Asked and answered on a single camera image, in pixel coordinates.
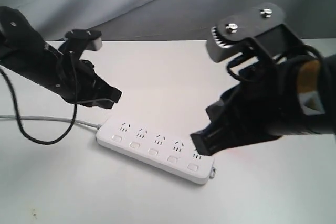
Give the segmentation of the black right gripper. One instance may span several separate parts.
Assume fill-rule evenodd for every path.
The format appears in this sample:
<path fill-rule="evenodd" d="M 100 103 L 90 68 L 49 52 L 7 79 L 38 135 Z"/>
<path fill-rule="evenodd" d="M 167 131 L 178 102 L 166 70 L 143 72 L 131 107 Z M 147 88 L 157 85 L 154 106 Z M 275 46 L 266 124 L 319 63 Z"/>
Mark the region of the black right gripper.
<path fill-rule="evenodd" d="M 239 81 L 206 108 L 211 123 L 190 135 L 200 155 L 301 135 L 302 113 L 296 94 L 301 61 L 265 66 L 256 62 L 238 73 L 230 62 L 228 73 Z"/>

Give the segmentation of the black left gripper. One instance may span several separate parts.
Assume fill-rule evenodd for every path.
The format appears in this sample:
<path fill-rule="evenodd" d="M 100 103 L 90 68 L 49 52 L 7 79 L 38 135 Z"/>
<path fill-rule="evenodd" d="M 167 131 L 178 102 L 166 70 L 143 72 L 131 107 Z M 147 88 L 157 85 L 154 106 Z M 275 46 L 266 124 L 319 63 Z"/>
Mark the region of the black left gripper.
<path fill-rule="evenodd" d="M 118 88 L 96 75 L 94 65 L 88 60 L 58 60 L 56 74 L 60 85 L 56 93 L 68 103 L 77 99 L 79 105 L 88 108 L 111 109 L 122 96 Z"/>

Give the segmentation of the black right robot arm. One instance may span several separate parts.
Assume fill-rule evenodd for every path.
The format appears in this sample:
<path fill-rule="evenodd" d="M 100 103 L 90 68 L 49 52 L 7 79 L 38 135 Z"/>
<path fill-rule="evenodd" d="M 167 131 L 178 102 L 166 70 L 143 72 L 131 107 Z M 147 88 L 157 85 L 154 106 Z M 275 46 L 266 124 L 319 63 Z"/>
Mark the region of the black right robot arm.
<path fill-rule="evenodd" d="M 191 134 L 199 154 L 335 133 L 335 55 L 299 56 L 279 66 L 278 80 L 240 83 L 206 108 L 210 124 Z"/>

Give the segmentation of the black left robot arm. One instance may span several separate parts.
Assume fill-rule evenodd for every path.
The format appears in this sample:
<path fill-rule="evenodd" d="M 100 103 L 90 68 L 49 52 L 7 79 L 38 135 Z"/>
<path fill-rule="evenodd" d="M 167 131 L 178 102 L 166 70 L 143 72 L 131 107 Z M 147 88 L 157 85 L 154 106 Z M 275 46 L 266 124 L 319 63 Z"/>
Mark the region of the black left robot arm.
<path fill-rule="evenodd" d="M 65 102 L 111 109 L 122 91 L 109 85 L 83 60 L 102 47 L 98 30 L 73 29 L 54 48 L 17 9 L 1 7 L 1 66 L 59 95 Z"/>

